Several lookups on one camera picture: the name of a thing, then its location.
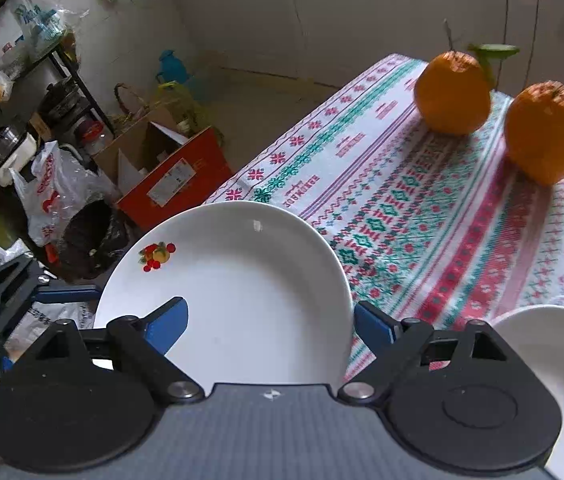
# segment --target white cabinet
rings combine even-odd
[[[302,20],[303,71],[343,84],[399,52],[430,60],[448,50],[448,19],[456,48],[500,43],[506,0],[295,0]]]
[[[407,50],[403,0],[295,0],[302,23],[300,73],[342,85],[392,52]]]
[[[448,20],[454,47],[465,50],[469,43],[501,43],[506,0],[410,0],[412,13],[412,57],[430,60],[449,49],[443,22]]]
[[[201,50],[223,54],[230,68],[297,75],[290,0],[176,0]]]

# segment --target cardboard box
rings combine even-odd
[[[183,137],[175,133],[173,117],[165,107],[160,107],[94,157],[114,184],[131,188],[118,201],[118,207],[142,229],[150,230],[167,218],[200,205],[233,175],[212,127],[182,140],[184,145],[174,139]]]
[[[44,140],[44,142],[53,140],[51,128],[46,125],[43,118],[40,117],[40,114],[33,112],[33,115],[31,115],[31,118],[30,120],[28,120],[28,122],[31,126],[33,126],[33,129],[38,133],[40,139]]]

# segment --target patterned tablecloth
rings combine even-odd
[[[208,202],[267,202],[331,244],[353,300],[438,328],[516,306],[564,305],[564,180],[530,182],[504,156],[511,98],[469,137],[428,131],[413,101],[425,63],[392,55],[346,85]],[[348,376],[372,354],[355,337]]]

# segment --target kettle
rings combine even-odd
[[[183,84],[189,78],[187,69],[184,67],[184,63],[182,63],[177,57],[173,56],[172,50],[165,50],[159,55],[159,66],[161,70],[155,76],[159,83],[170,83],[171,81],[175,81]]]

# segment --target metal bolt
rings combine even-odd
[[[190,381],[176,381],[169,384],[166,391],[174,399],[190,399],[199,393],[200,387]]]
[[[366,383],[348,383],[342,389],[351,399],[368,399],[375,393],[375,388]]]

